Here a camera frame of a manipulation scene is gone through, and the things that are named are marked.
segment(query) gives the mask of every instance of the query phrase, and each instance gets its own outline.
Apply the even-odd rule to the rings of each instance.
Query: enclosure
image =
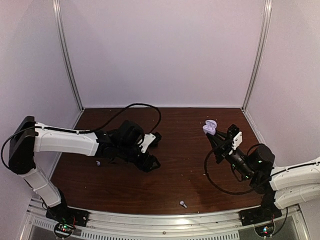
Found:
[[[212,149],[203,125],[231,124],[240,148],[266,144],[276,166],[320,156],[320,2],[315,0],[2,1],[0,139],[25,116],[67,129],[94,129],[131,103],[156,106],[162,135],[145,173],[121,160],[39,152],[35,162],[87,227],[70,239],[260,239],[239,211],[261,195],[228,195],[206,178]],[[157,112],[133,107],[113,120],[145,133]],[[7,162],[9,148],[4,149]],[[230,164],[209,160],[211,178],[246,191]],[[0,239],[56,239],[39,197],[0,167]],[[179,205],[183,200],[187,208]],[[318,240],[320,201],[282,211],[273,239]]]

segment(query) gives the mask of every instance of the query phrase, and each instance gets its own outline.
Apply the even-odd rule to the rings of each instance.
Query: light purple plastic part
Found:
[[[202,127],[205,134],[209,133],[211,135],[216,134],[217,122],[214,120],[206,120],[205,125]]]

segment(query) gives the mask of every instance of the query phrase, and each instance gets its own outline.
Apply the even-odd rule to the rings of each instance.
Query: white wall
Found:
[[[86,107],[240,107],[264,0],[61,0]]]
[[[71,127],[78,110],[68,82],[51,0],[0,2],[0,143],[27,115]],[[36,156],[46,173],[55,153]],[[14,240],[31,197],[19,176],[0,163],[0,239]]]
[[[270,29],[248,111],[277,166],[320,156],[320,1],[273,1]],[[301,204],[313,240],[320,200]]]

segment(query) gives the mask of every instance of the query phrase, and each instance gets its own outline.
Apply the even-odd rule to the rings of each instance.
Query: wood surface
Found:
[[[93,129],[102,125],[119,109],[86,109],[77,129]],[[243,132],[243,152],[258,141],[240,109],[235,108],[161,108],[162,121],[156,131],[162,135],[157,148],[149,152],[161,163],[149,173],[131,163],[117,160],[63,153],[52,182],[60,188],[71,207],[126,214],[208,213],[259,205],[261,195],[228,195],[215,189],[204,175],[204,158],[211,150],[203,133],[205,120],[213,119],[218,130],[225,132],[236,124]],[[120,126],[124,120],[142,126],[147,133],[157,122],[151,108],[130,108],[111,122],[105,130]],[[226,160],[216,164],[214,156],[208,164],[211,178],[229,191],[250,189],[249,181],[238,182]],[[187,208],[179,205],[184,201]]]

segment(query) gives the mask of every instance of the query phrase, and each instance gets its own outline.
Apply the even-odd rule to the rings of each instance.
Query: vertical metal post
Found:
[[[71,67],[71,62],[70,62],[70,57],[69,57],[68,47],[67,47],[67,42],[65,37],[65,31],[64,31],[64,26],[63,26],[63,21],[61,16],[60,0],[52,0],[52,3],[53,3],[53,12],[54,12],[56,26],[58,30],[58,36],[59,36],[59,41],[61,45],[61,51],[62,51],[66,73],[71,85],[71,90],[75,98],[76,105],[79,111],[82,111],[84,107],[80,99],[79,91],[75,81],[75,76]]]
[[[262,61],[262,55],[265,49],[266,45],[266,40],[267,40],[267,35],[268,35],[268,30],[269,30],[269,25],[270,25],[270,20],[271,20],[271,12],[272,12],[272,0],[265,0],[264,4],[264,12],[263,12],[263,19],[262,19],[262,26],[261,26],[261,33],[260,33],[260,39],[259,39],[259,44],[258,44],[258,49],[256,52],[255,56],[255,61],[254,61],[254,66],[250,78],[250,83],[248,90],[245,95],[245,99],[242,105],[242,111],[246,111],[254,86],[255,82],[257,80],[258,76],[258,71],[260,68],[260,64]]]

